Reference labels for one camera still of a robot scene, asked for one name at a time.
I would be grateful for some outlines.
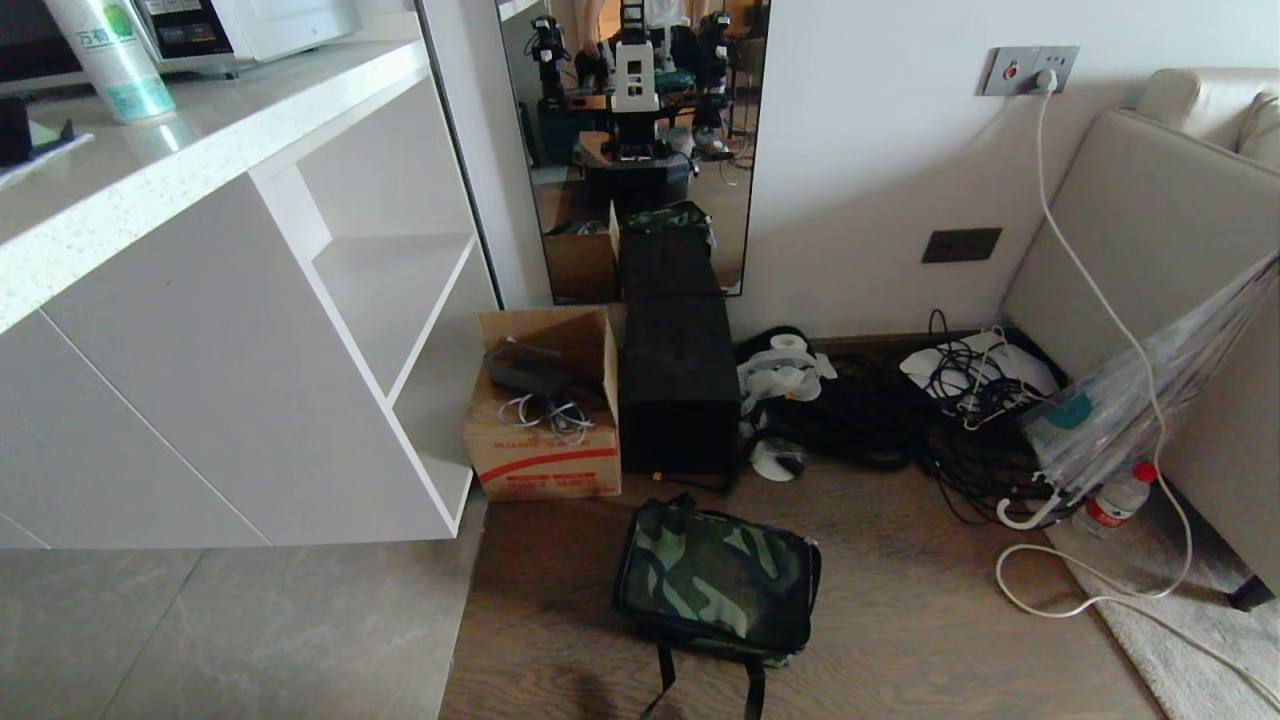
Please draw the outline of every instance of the plastic water bottle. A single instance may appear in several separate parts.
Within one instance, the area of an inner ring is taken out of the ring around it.
[[[45,0],[93,90],[122,123],[174,110],[143,45],[131,0]]]
[[[1107,480],[1071,516],[1071,523],[1093,537],[1110,536],[1147,502],[1151,483],[1156,482],[1158,474],[1151,462],[1138,462],[1129,473]]]

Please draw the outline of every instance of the cabinet door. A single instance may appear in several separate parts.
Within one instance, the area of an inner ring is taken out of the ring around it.
[[[253,546],[253,530],[41,314],[0,334],[0,544]]]
[[[453,536],[247,177],[47,313],[271,543]]]

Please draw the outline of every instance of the mirror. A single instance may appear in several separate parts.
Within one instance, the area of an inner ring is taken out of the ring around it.
[[[698,231],[680,240],[698,287],[740,295],[768,0],[499,0],[498,17],[556,304],[618,301],[620,256],[676,227]]]

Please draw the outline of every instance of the electrical socket panel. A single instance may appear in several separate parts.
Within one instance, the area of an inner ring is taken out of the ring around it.
[[[1039,95],[1036,74],[1046,69],[1057,73],[1055,92],[1062,92],[1079,54],[1078,45],[997,47],[982,95]]]

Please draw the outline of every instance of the black bag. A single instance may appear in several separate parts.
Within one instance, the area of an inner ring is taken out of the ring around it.
[[[795,533],[698,511],[687,493],[636,510],[613,587],[613,607],[658,644],[662,693],[676,682],[673,646],[746,666],[745,717],[764,708],[764,667],[781,667],[809,642],[822,556]]]

